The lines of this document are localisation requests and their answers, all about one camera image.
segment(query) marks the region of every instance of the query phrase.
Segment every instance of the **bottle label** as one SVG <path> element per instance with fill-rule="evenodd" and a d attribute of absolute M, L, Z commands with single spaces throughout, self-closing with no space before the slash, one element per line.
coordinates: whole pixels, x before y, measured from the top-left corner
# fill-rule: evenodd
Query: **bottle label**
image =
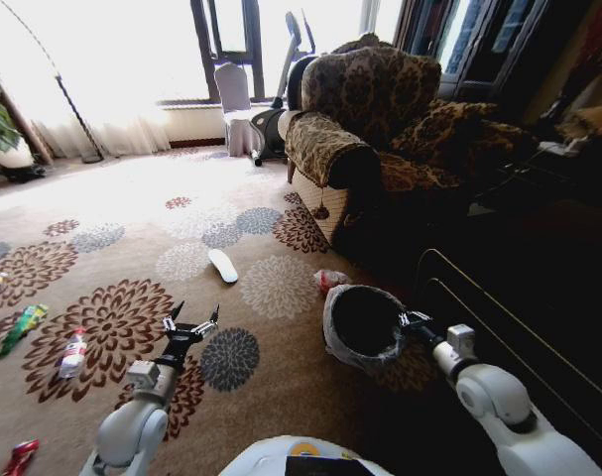
<path fill-rule="evenodd" d="M 73 342 L 72 344 L 67 344 L 64 348 L 63 357 L 67 357 L 69 355 L 84 355 L 86 352 L 86 342 Z"/>

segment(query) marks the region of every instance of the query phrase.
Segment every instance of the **patterned armchair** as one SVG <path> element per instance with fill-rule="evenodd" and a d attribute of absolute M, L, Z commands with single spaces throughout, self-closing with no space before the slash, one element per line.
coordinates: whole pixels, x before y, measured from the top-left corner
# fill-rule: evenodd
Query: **patterned armchair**
<path fill-rule="evenodd" d="M 332 245 L 370 215 L 465 215 L 480 171 L 532 145 L 522 130 L 490 120 L 492 104 L 435 99 L 439 77 L 434 59 L 373 35 L 306 68 L 303 112 L 286 138 L 289 179 Z"/>

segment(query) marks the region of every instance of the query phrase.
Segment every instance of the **white insole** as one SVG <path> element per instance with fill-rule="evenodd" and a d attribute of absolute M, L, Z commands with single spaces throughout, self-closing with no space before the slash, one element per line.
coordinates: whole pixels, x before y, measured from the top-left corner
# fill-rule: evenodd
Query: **white insole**
<path fill-rule="evenodd" d="M 208 251 L 208 258 L 212 264 L 216 267 L 221 275 L 221 278 L 226 283 L 235 283 L 239 279 L 237 270 L 232 266 L 232 262 L 228 255 L 223 253 L 221 250 L 210 250 Z"/>

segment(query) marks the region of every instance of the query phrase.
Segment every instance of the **green snack package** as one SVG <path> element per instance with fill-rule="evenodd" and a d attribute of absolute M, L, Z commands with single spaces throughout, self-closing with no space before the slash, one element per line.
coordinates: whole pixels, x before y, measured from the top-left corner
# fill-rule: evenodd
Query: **green snack package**
<path fill-rule="evenodd" d="M 48 309 L 49 307 L 44 304 L 32 304 L 23 309 L 21 317 L 0 342 L 0 358 L 9 354 L 19 340 L 39 325 L 47 315 Z"/>

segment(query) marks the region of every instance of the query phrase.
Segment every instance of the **plant pot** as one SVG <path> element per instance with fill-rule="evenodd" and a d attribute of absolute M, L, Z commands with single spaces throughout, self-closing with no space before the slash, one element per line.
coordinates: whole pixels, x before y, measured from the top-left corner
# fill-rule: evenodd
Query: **plant pot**
<path fill-rule="evenodd" d="M 43 177 L 45 170 L 34 164 L 34 158 L 27 143 L 21 138 L 16 148 L 7 152 L 0 150 L 0 174 L 9 181 L 28 181 Z"/>
<path fill-rule="evenodd" d="M 34 163 L 30 148 L 21 138 L 16 149 L 10 148 L 7 152 L 0 150 L 0 172 L 2 169 L 19 169 L 30 167 Z"/>

